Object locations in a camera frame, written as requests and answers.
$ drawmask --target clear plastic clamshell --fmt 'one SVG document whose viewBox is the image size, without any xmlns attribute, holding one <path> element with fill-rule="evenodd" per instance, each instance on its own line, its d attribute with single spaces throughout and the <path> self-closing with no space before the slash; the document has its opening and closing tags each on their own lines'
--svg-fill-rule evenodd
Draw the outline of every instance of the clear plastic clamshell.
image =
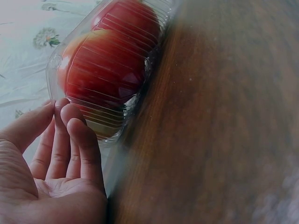
<svg viewBox="0 0 299 224">
<path fill-rule="evenodd" d="M 177 4 L 104 0 L 50 57 L 50 97 L 76 105 L 99 140 L 116 140 L 152 73 Z"/>
</svg>

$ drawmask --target hand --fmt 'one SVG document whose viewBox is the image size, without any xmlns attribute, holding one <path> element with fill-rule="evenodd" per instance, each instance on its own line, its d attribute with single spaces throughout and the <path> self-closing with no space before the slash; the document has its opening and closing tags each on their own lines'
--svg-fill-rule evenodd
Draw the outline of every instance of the hand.
<svg viewBox="0 0 299 224">
<path fill-rule="evenodd" d="M 22 154 L 40 134 L 29 168 Z M 106 204 L 95 133 L 67 99 L 0 131 L 0 223 L 100 224 Z"/>
</svg>

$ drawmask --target white tablecloth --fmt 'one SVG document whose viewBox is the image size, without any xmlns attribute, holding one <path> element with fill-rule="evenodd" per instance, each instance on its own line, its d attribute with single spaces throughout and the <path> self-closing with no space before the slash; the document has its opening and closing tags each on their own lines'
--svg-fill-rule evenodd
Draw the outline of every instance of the white tablecloth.
<svg viewBox="0 0 299 224">
<path fill-rule="evenodd" d="M 100 0 L 0 0 L 0 128 L 49 98 L 49 56 Z M 38 140 L 25 152 L 30 162 Z M 105 165 L 108 151 L 102 151 Z"/>
</svg>

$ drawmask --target wooden table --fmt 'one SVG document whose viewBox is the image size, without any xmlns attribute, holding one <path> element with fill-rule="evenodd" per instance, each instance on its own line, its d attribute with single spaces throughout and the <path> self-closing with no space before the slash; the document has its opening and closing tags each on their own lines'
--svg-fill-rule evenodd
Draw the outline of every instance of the wooden table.
<svg viewBox="0 0 299 224">
<path fill-rule="evenodd" d="M 185 0 L 116 151 L 109 223 L 299 223 L 298 0 Z"/>
</svg>

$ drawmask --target tomato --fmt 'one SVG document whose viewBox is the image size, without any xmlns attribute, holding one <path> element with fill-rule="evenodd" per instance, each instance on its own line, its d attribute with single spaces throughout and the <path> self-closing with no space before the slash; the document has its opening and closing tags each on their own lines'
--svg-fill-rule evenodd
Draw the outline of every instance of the tomato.
<svg viewBox="0 0 299 224">
<path fill-rule="evenodd" d="M 144 56 L 130 38 L 97 30 L 74 39 L 62 54 L 57 82 L 66 97 L 118 107 L 144 82 Z"/>
<path fill-rule="evenodd" d="M 88 126 L 95 131 L 99 139 L 112 137 L 122 127 L 124 114 L 121 108 L 93 109 L 85 105 L 74 105 L 80 109 Z"/>
<path fill-rule="evenodd" d="M 114 0 L 99 11 L 92 20 L 92 30 L 112 29 L 131 38 L 145 51 L 158 43 L 160 25 L 154 10 L 136 0 Z"/>
</svg>

